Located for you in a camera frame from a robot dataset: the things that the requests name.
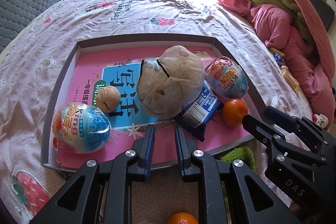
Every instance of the barcode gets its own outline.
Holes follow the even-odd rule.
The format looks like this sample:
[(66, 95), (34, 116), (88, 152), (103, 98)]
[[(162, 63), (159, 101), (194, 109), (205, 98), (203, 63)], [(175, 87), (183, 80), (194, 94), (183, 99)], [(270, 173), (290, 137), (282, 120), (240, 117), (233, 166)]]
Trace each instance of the barcode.
[(197, 102), (194, 102), (185, 114), (182, 115), (182, 119), (188, 122), (193, 128), (196, 128), (205, 120), (208, 114), (208, 111)]

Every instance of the snack bag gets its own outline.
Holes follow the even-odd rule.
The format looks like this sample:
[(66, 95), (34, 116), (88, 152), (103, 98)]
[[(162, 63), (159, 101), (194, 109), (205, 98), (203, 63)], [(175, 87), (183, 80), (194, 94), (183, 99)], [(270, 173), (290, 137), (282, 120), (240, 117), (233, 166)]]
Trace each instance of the snack bag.
[(102, 111), (81, 103), (68, 103), (55, 111), (53, 146), (73, 153), (92, 153), (111, 141), (111, 125)]
[(240, 99), (249, 89), (241, 67), (225, 56), (206, 66), (205, 80), (215, 93), (225, 99)]
[(201, 93), (196, 100), (184, 107), (174, 117), (174, 120), (188, 130), (191, 135), (203, 142), (207, 122), (222, 106), (222, 102), (211, 92), (210, 87), (204, 81)]

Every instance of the orange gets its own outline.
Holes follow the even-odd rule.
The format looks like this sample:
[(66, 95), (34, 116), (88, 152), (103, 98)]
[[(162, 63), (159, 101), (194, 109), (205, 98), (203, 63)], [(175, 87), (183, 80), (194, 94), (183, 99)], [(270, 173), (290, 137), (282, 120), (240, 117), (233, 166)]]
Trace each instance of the orange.
[(247, 106), (243, 100), (230, 99), (223, 106), (222, 118), (230, 128), (240, 126), (246, 115)]
[(169, 218), (167, 224), (198, 224), (198, 221), (189, 213), (176, 213)]

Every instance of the blue wrapper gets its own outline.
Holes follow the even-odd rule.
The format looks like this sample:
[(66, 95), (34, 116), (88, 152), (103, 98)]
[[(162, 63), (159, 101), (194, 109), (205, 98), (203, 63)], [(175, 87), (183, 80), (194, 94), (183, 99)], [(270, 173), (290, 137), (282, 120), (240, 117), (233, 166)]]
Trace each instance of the blue wrapper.
[(280, 57), (279, 54), (274, 54), (275, 61), (278, 63), (278, 65), (281, 66), (286, 66), (285, 61)]
[(206, 123), (222, 106), (222, 102), (211, 92), (210, 87), (204, 81), (197, 99), (184, 107), (174, 117), (174, 120), (188, 130), (191, 135), (203, 142)]

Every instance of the beige mesh cap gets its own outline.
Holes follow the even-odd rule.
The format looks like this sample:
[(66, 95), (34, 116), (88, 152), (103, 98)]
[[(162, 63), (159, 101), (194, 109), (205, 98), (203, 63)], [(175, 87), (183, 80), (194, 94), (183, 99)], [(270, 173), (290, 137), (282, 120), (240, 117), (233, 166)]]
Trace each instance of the beige mesh cap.
[(183, 46), (167, 49), (157, 64), (142, 61), (136, 92), (148, 115), (169, 119), (199, 96), (204, 83), (204, 65)]

